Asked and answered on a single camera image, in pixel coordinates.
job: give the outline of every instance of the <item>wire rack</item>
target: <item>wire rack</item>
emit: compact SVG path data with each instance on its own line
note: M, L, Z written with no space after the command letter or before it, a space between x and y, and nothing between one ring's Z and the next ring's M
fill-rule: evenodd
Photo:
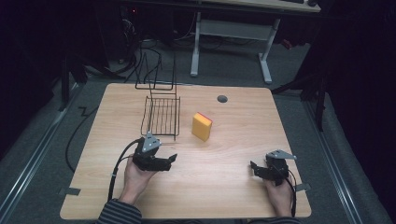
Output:
M149 90L149 96L146 96L145 113L140 132L142 135L147 132L151 132L153 135L171 135L176 140L180 127L180 97L177 97L176 85L176 54L174 53L171 81L161 85L158 84L160 82L159 68L162 68L161 54L159 54L157 65L150 70L146 53L143 55L142 62L146 66L147 73L141 80L139 76L141 74L140 68L139 73L137 73L135 88Z

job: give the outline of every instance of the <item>gray carpet floor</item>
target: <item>gray carpet floor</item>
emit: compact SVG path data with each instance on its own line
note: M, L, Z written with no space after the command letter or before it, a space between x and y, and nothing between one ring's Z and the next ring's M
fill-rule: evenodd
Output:
M162 55L164 81L172 73L174 53L177 60L177 82L196 85L219 86L249 86L274 89L294 79L309 46L285 49L280 45L273 45L268 64L273 76L273 84L263 82L257 54L259 49L253 43L244 46L243 50L235 44L229 43L217 47L216 43L208 43L201 50L200 70L198 77L190 76L191 45L190 40L179 42L186 46L169 49L154 42L145 43L145 47L155 49ZM147 53L148 66L152 67L158 60L158 54L150 49L143 49ZM120 65L113 63L113 69ZM122 82L107 77L90 76L89 81L81 89L76 100L68 107L59 128L49 142L48 151L35 171L34 177L19 202L12 209L8 223L93 223L93 220L63 220L59 213L64 196L60 189L67 188L73 173L65 162L66 146L77 126L85 119L81 116L81 107L86 113L93 111L101 101L106 85L111 82ZM40 140L53 120L59 114L61 105L60 85L54 88L55 96L31 120L30 125L22 133L7 156L0 163L0 199L3 202L13 188L24 165L29 161ZM276 106L285 128L290 147L298 157L297 166L305 183L311 186L307 192L312 208L310 217L302 218L303 223L350 223L348 214L343 206L337 188L326 165L322 151L322 143L318 138L318 131L307 112L307 106L315 102L300 101L298 91L286 91L274 95ZM86 138L94 120L94 113L76 132L72 139L68 158L73 167L78 164ZM361 223L391 223L388 214L376 198L369 180L364 175L359 162L350 149L343 131L332 109L331 99L326 98L326 110L323 117L323 127L327 143L331 149L337 165L342 171L350 195L355 202ZM210 219L205 223L236 223L235 220Z

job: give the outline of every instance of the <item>hand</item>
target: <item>hand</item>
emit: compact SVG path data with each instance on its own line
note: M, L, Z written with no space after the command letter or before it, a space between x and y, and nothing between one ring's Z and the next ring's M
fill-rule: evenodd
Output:
M132 155L128 158L124 172L124 189L119 198L119 202L133 205L139 195L147 187L149 180L157 172L142 171L133 162Z
M264 186L267 188L268 198L275 208L278 217L291 217L292 191L286 180L282 184L275 186L275 181L264 179Z

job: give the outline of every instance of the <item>metal bracket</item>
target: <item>metal bracket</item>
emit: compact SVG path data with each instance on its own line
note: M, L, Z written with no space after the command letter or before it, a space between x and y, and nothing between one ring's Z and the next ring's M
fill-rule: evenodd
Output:
M296 192L301 191L301 190L309 191L311 189L312 188L311 188L310 184L299 184L295 187Z
M294 155L290 155L289 153L277 149L273 152L267 153L266 157L274 158L274 159L290 159L290 160L297 160L297 157Z
M161 146L161 142L160 140L158 140L156 137L154 137L154 135L152 135L151 132L148 132L146 134L146 139L145 139L145 143L143 144L143 152L148 152L151 151L154 148L160 147Z

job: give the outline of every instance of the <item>black cable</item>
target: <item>black cable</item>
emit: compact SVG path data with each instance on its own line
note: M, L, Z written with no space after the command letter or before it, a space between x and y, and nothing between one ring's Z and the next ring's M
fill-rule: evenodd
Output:
M244 43L238 43L237 41L231 41L231 40L228 40L228 38L224 38L224 42L234 44L237 46L245 46L245 45L251 45L251 44L257 43L257 42L259 42L259 40L248 39L248 40L245 40Z
M181 47L192 46L195 43L195 40L192 37L195 37L195 35L190 35L190 36L184 37L183 39L174 40L173 44L175 44L177 46L181 46Z
M279 172L280 175L282 175L282 173L275 166L273 166L273 167ZM282 175L282 176L288 182L288 184L291 188L291 192L293 193L293 202L291 204L291 216L295 217L296 216L296 205L297 205L296 189L293 187L293 185L290 183L290 181L287 177L285 177L284 175Z
M197 12L194 12L194 16L192 17L189 31L187 31L186 34L184 34L182 37L174 39L173 41L175 44L176 44L176 41L178 41L178 40L183 40L183 39L187 39L192 36L195 36L195 35L191 35L190 33L191 33L192 28L194 27L196 17L197 17Z
M296 177L294 176L294 174L291 172L291 170L289 170L289 173L293 176L294 179L294 188L297 186L297 180Z
M69 167L69 169L70 169L73 173L74 173L76 170L75 170L75 169L72 167L72 165L70 164L69 157L68 157L70 144L71 144L71 142L72 142L74 136L76 135L78 129L81 127L81 125L85 122L85 120L87 120L87 118L89 118L89 117L93 114L93 112L95 112L95 111L99 108L99 106L97 106L97 107L96 107L93 111L91 111L91 113L89 113L89 114L85 114L85 110L87 109L87 107L81 107L81 108L83 109L81 116L82 116L82 117L85 117L85 118L79 123L79 125L77 126L77 128L73 131L73 134L70 136L69 141L67 142L66 150L64 151L64 156L65 156L65 159L66 159L67 166Z
M131 69L134 65L136 65L136 57L134 55L135 50L138 48L139 45L139 39L140 36L142 35L142 29L140 27L136 28L136 33L132 36L130 43L128 43L129 46L127 46L127 53L126 53L126 58L129 59L128 64L124 66L123 68L112 72L113 74L119 75L123 72L128 71ZM98 73L95 71L90 70L89 68L85 67L85 71L89 74L95 75L95 76L102 76L102 73Z
M200 48L201 49L218 49L218 48L220 48L221 46L222 46L222 44L223 44L223 42L224 42L224 37L221 37L221 36L216 36L216 37L214 37L214 36L206 36L206 39L215 39L215 40L218 40L219 41L219 43L218 43L218 45L217 46L215 46L214 48L206 48L206 47L204 47L202 44L202 42L203 41L201 41L201 43L200 43Z
M117 171L119 170L119 165L121 163L121 161L123 161L124 159L128 158L128 157L123 157L125 155L125 152L135 143L138 143L139 141L144 141L144 138L139 138L134 140L132 143L130 143L120 154L119 159L117 160L116 166L114 167L113 170L113 174L111 175L111 180L110 180L110 186L108 188L108 196L107 196L107 200L110 201L113 198L113 190L114 190L114 184L116 183L116 177L117 177Z
M141 48L141 46L140 46L139 49L140 49L140 50L139 50L139 52L140 52L139 62L138 62L137 65L134 67L134 70L129 74L129 76L128 76L127 78L125 78L124 83L127 83L127 82L128 82L129 78L132 76L132 74L133 74L134 72L136 72L136 69L137 69L137 68L140 66L140 64L142 63L142 48Z
M159 60L158 60L158 62L157 62L157 65L155 65L151 70L149 70L149 71L146 73L146 75L144 76L144 78L143 78L143 83L146 83L146 80L147 80L147 78L149 77L149 74L151 74L153 71L155 71L156 69L158 69L158 67L159 67L160 65L162 65L162 55L161 55L161 53L160 53L159 51L157 51L157 50L155 50L155 49L148 49L148 48L141 48L141 49L151 50L151 51L157 53L157 54L158 54L158 57L159 57ZM137 82L137 83L141 83L140 74L137 74L137 72L136 72L136 82Z

